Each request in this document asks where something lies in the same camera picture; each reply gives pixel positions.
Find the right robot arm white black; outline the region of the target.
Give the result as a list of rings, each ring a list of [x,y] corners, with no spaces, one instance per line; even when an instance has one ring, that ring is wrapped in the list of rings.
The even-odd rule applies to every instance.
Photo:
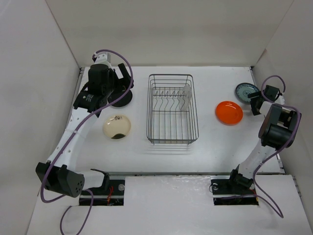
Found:
[[[258,133],[259,141],[250,155],[231,171],[226,187],[232,193],[249,189],[253,177],[267,158],[280,149],[292,145],[301,119],[301,113],[284,106],[280,90],[265,86],[262,91],[248,95],[254,115],[265,119]]]

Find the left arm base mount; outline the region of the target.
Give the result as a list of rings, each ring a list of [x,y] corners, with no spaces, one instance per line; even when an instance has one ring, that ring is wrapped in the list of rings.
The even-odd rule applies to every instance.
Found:
[[[91,188],[93,206],[123,206],[125,177],[112,176],[107,188]]]

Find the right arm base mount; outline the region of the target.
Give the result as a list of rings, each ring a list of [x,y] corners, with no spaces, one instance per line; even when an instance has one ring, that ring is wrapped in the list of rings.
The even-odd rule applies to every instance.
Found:
[[[229,179],[213,178],[209,186],[215,206],[258,206],[255,190],[230,183]]]

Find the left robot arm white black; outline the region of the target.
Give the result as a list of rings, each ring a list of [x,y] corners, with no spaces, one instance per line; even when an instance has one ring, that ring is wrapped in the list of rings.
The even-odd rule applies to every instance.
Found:
[[[101,111],[116,103],[129,101],[134,86],[133,70],[129,63],[118,65],[119,78],[108,62],[91,65],[88,81],[76,97],[68,125],[46,163],[36,166],[44,190],[61,196],[77,197],[82,191],[93,188],[98,194],[109,190],[107,173],[91,169],[76,170],[76,162],[88,132],[98,120]]]

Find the clear glass plate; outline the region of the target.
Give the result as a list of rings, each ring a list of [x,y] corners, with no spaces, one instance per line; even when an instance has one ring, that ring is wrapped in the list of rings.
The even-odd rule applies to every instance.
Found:
[[[192,89],[189,85],[185,85],[179,96],[179,107],[182,112],[187,111],[191,102]]]

